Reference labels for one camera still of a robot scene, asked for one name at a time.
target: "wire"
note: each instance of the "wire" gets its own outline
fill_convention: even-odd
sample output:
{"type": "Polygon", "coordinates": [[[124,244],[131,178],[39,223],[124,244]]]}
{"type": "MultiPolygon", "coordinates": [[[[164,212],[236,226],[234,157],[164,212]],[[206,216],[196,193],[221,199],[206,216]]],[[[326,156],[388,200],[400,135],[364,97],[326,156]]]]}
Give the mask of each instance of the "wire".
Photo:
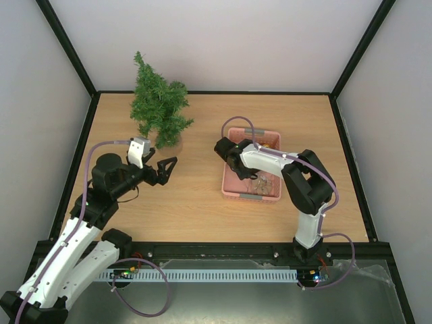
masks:
{"type": "Polygon", "coordinates": [[[137,199],[138,196],[140,195],[140,188],[139,187],[135,187],[136,188],[136,196],[134,198],[128,199],[128,200],[123,200],[123,201],[118,201],[119,204],[122,203],[128,203],[130,201],[133,201],[134,199],[137,199]]]}
{"type": "MultiPolygon", "coordinates": [[[[142,256],[142,254],[141,253],[139,253],[139,252],[135,252],[133,255],[132,255],[133,257],[138,257],[138,258],[140,258],[140,259],[143,259],[144,257],[142,256]]],[[[141,268],[141,261],[138,261],[138,270],[141,268]]]]}
{"type": "Polygon", "coordinates": [[[318,254],[317,258],[321,262],[321,264],[323,265],[323,268],[324,268],[325,272],[327,273],[327,275],[330,277],[330,271],[327,268],[327,264],[325,263],[325,261],[323,260],[323,258],[321,258],[321,255],[318,254]]]}
{"type": "MultiPolygon", "coordinates": [[[[85,164],[85,167],[84,167],[84,189],[82,191],[82,202],[81,202],[80,216],[78,218],[78,221],[77,221],[74,229],[70,232],[70,234],[64,240],[65,244],[61,245],[61,246],[59,246],[57,248],[57,250],[53,253],[53,255],[51,256],[51,258],[47,261],[47,263],[45,264],[45,266],[40,271],[39,276],[36,278],[36,280],[34,281],[34,284],[32,286],[33,291],[37,288],[38,284],[42,281],[43,276],[48,271],[49,267],[53,264],[54,260],[57,258],[57,256],[60,254],[60,252],[63,250],[63,247],[68,245],[68,242],[70,241],[70,239],[75,235],[75,233],[80,228],[80,224],[81,224],[81,222],[82,222],[82,220],[84,218],[84,213],[85,213],[85,210],[86,210],[87,189],[88,189],[88,169],[90,168],[90,158],[91,158],[93,152],[98,147],[103,146],[103,145],[108,145],[108,144],[127,144],[127,145],[129,145],[130,144],[130,140],[110,140],[110,141],[107,141],[107,142],[100,142],[100,143],[94,145],[90,149],[90,151],[88,152],[86,164],[85,164]]],[[[33,295],[33,291],[29,291],[27,293],[27,296],[24,298],[23,302],[21,303],[21,306],[18,309],[18,312],[16,314],[15,324],[20,324],[20,319],[21,319],[22,313],[24,311],[24,307],[27,305],[27,302],[29,301],[29,299],[33,295]]]]}
{"type": "Polygon", "coordinates": [[[298,285],[302,288],[302,290],[321,290],[321,289],[325,289],[325,288],[330,288],[333,286],[336,286],[337,284],[340,284],[352,271],[354,264],[356,262],[356,251],[355,251],[355,247],[354,247],[354,243],[351,241],[350,237],[346,234],[343,233],[333,233],[333,234],[327,234],[327,235],[323,235],[323,238],[331,238],[332,236],[343,236],[345,237],[350,245],[351,245],[351,262],[350,265],[348,267],[348,270],[335,282],[329,283],[328,285],[325,286],[315,286],[315,287],[304,287],[301,282],[297,281],[298,285]]]}
{"type": "Polygon", "coordinates": [[[255,148],[256,148],[257,150],[262,151],[262,152],[264,152],[264,153],[269,153],[269,154],[271,154],[271,155],[275,155],[276,157],[282,157],[282,158],[284,158],[284,159],[290,159],[290,160],[293,160],[293,161],[295,161],[295,162],[299,162],[299,163],[303,164],[305,167],[308,167],[309,169],[311,169],[312,171],[314,171],[316,174],[318,174],[320,177],[322,177],[322,178],[323,178],[323,179],[324,179],[324,180],[329,184],[330,188],[331,188],[331,189],[333,190],[333,192],[335,193],[335,201],[334,201],[331,205],[325,207],[325,208],[321,211],[321,215],[320,215],[320,218],[319,218],[319,224],[318,224],[318,234],[320,234],[320,233],[321,233],[321,227],[322,227],[322,225],[323,225],[323,215],[325,214],[326,211],[329,211],[330,209],[336,207],[336,205],[339,203],[339,191],[338,191],[338,189],[336,188],[336,185],[333,183],[333,181],[331,181],[330,178],[327,177],[327,176],[326,176],[322,171],[320,171],[319,169],[317,169],[316,167],[314,167],[314,166],[311,165],[310,163],[307,163],[306,161],[303,161],[302,159],[299,159],[298,157],[293,157],[293,156],[290,155],[289,153],[286,153],[286,152],[280,152],[280,151],[277,151],[277,150],[272,150],[272,149],[269,149],[269,148],[265,148],[265,147],[263,147],[263,146],[261,146],[261,145],[258,145],[257,142],[255,141],[255,128],[254,128],[254,125],[253,125],[252,122],[251,122],[248,118],[246,118],[246,117],[243,117],[243,116],[234,116],[234,117],[229,118],[229,119],[228,119],[228,120],[227,120],[227,121],[222,125],[222,129],[221,129],[221,136],[222,136],[222,137],[223,137],[223,131],[225,130],[225,126],[226,126],[230,121],[232,121],[233,119],[243,119],[243,120],[246,120],[246,121],[249,123],[249,125],[250,125],[250,129],[252,130],[252,142],[253,142],[253,144],[254,144],[254,146],[255,146],[255,148]]]}
{"type": "Polygon", "coordinates": [[[157,312],[155,314],[146,314],[146,313],[140,312],[139,310],[136,310],[135,308],[133,308],[132,306],[130,306],[128,304],[128,302],[126,302],[124,300],[123,296],[117,291],[117,289],[115,287],[115,280],[118,279],[117,275],[114,277],[113,282],[111,284],[111,287],[112,287],[111,291],[114,292],[114,294],[121,300],[121,302],[123,302],[123,304],[125,304],[125,306],[130,311],[132,311],[133,313],[135,313],[135,314],[137,314],[139,316],[142,316],[142,317],[158,317],[159,315],[162,315],[164,312],[167,311],[167,309],[169,307],[169,304],[171,303],[171,297],[172,297],[171,287],[169,286],[166,274],[164,274],[164,272],[162,271],[162,269],[159,268],[156,264],[154,264],[153,262],[150,262],[150,261],[148,261],[146,259],[127,258],[127,259],[118,260],[118,261],[114,262],[114,264],[122,263],[122,262],[126,262],[126,261],[139,261],[139,262],[146,263],[147,265],[150,265],[152,268],[156,269],[162,275],[163,281],[165,282],[165,285],[167,286],[167,300],[165,302],[165,305],[163,306],[163,308],[159,312],[157,312]]]}

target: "pink basket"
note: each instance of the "pink basket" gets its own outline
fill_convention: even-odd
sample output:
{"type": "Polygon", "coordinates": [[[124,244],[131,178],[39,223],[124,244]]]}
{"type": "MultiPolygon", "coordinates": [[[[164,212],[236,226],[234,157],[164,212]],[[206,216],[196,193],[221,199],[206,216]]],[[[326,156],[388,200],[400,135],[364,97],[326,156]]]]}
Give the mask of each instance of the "pink basket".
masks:
{"type": "MultiPolygon", "coordinates": [[[[245,138],[252,139],[252,131],[250,128],[230,128],[228,131],[228,138],[235,143],[239,143],[245,138]]],[[[255,130],[255,140],[263,146],[265,145],[272,149],[279,150],[281,134],[268,130],[255,130]]],[[[239,180],[238,176],[225,163],[222,180],[222,193],[224,197],[230,199],[253,200],[262,203],[276,203],[281,198],[281,178],[263,171],[260,172],[259,175],[265,177],[272,183],[266,194],[261,195],[254,192],[252,180],[239,180]]]]}

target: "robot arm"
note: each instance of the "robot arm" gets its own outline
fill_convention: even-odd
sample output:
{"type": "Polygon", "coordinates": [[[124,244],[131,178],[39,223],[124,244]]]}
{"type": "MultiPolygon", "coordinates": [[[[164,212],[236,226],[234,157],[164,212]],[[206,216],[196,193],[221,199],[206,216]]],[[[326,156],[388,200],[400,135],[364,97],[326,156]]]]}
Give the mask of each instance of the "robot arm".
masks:
{"type": "Polygon", "coordinates": [[[285,154],[269,148],[264,151],[256,148],[251,140],[236,144],[226,137],[217,142],[215,152],[240,180],[255,179],[258,171],[283,178],[291,201],[299,210],[298,229],[294,238],[294,242],[299,245],[296,249],[297,257],[305,261],[314,254],[322,242],[321,211],[330,201],[333,190],[317,173],[290,157],[303,160],[331,179],[316,154],[310,150],[300,154],[285,154]],[[304,174],[308,173],[310,177],[306,179],[304,174]]]}
{"type": "Polygon", "coordinates": [[[64,323],[68,310],[93,279],[119,257],[130,253],[132,238],[116,229],[105,232],[96,248],[76,264],[88,245],[103,231],[107,222],[118,210],[117,199],[141,182],[151,186],[164,185],[177,163],[173,157],[157,163],[158,170],[146,162],[155,154],[146,138],[131,139],[128,150],[128,164],[120,156],[108,153],[97,159],[92,169],[92,188],[88,188],[84,218],[78,230],[65,242],[79,222],[82,208],[80,196],[71,210],[63,233],[36,272],[24,283],[18,292],[6,292],[0,305],[11,319],[28,294],[27,305],[22,314],[25,323],[64,323]],[[56,255],[42,278],[41,270],[56,255]]]}

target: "small pine tree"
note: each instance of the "small pine tree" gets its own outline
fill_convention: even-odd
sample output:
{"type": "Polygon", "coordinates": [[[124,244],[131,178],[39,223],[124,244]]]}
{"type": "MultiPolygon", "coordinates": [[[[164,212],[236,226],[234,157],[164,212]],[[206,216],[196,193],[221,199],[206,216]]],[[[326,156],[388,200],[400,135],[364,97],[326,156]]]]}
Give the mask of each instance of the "small pine tree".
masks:
{"type": "Polygon", "coordinates": [[[189,106],[186,99],[188,90],[179,81],[168,84],[163,76],[144,62],[140,52],[136,52],[134,61],[138,66],[138,75],[130,117],[138,122],[143,136],[147,137],[152,130],[157,131],[157,149],[175,146],[180,133],[194,122],[180,114],[183,107],[189,106]]]}

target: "wooden surface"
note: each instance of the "wooden surface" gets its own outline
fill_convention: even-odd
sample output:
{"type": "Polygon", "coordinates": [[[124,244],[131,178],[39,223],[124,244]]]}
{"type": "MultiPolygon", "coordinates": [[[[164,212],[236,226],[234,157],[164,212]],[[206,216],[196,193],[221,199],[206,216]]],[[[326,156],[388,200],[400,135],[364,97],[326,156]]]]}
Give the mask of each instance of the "wooden surface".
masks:
{"type": "MultiPolygon", "coordinates": [[[[91,146],[105,140],[125,140],[138,135],[129,117],[132,94],[102,94],[88,137],[91,146]]],[[[117,228],[135,241],[166,242],[291,242],[298,212],[284,187],[274,205],[225,199],[221,193],[223,161],[213,151],[225,120],[243,115],[259,129],[281,134],[281,149],[316,152],[340,191],[339,205],[328,212],[323,233],[342,232],[354,241],[367,242],[365,227],[326,96],[192,94],[186,117],[195,123],[182,133],[183,150],[165,186],[140,185],[136,200],[120,204],[105,230],[117,228]]],[[[242,120],[229,127],[246,127],[242,120]]],[[[127,146],[98,148],[90,166],[103,153],[119,154],[124,161],[127,146]]],[[[157,153],[150,163],[165,159],[157,153]]],[[[82,193],[83,164],[72,192],[70,211],[82,193]]],[[[135,192],[124,196],[132,198],[135,192]]],[[[343,239],[328,239],[343,242],[343,239]]]]}

